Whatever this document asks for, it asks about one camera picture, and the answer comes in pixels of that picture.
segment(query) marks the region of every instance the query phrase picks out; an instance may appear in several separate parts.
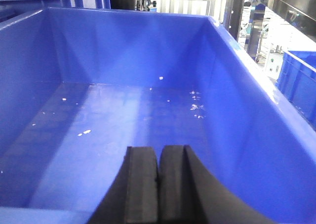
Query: bin floor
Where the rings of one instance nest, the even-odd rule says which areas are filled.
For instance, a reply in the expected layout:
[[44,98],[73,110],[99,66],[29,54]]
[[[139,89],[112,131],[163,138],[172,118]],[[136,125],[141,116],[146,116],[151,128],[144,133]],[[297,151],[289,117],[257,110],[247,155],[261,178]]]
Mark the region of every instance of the bin floor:
[[190,144],[210,156],[202,94],[61,84],[0,159],[0,205],[93,212],[127,146]]

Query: bin wall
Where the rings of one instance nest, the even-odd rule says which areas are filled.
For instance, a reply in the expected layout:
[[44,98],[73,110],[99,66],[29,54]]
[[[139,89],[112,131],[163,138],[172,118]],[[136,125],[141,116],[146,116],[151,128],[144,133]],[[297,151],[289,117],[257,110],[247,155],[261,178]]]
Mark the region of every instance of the bin wall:
[[[210,51],[214,55],[212,67],[200,68],[204,80],[199,80],[205,107],[212,108],[206,117],[209,159],[213,161],[209,169],[232,192],[273,220],[307,222],[315,215],[316,143],[298,140],[300,136],[289,127],[304,127],[301,135],[305,130],[314,136],[312,129],[301,118],[295,119],[297,112],[276,89],[271,87],[270,97],[263,92],[249,76],[245,67],[250,67],[249,62],[241,63],[242,58],[234,56],[235,42],[229,43],[225,35],[226,40],[219,40],[210,27],[204,35],[200,65]],[[270,82],[262,80],[268,87]],[[312,154],[306,146],[313,146]]]
[[50,9],[64,82],[196,87],[196,38],[205,19],[124,11],[59,12]]
[[61,82],[49,17],[38,12],[0,23],[0,154]]

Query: industrial machine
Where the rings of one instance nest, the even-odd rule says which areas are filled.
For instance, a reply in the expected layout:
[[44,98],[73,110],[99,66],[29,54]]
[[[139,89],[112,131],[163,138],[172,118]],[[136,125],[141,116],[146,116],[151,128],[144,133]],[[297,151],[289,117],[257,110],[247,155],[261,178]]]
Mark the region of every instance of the industrial machine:
[[139,11],[157,11],[157,2],[151,0],[137,0],[136,9]]

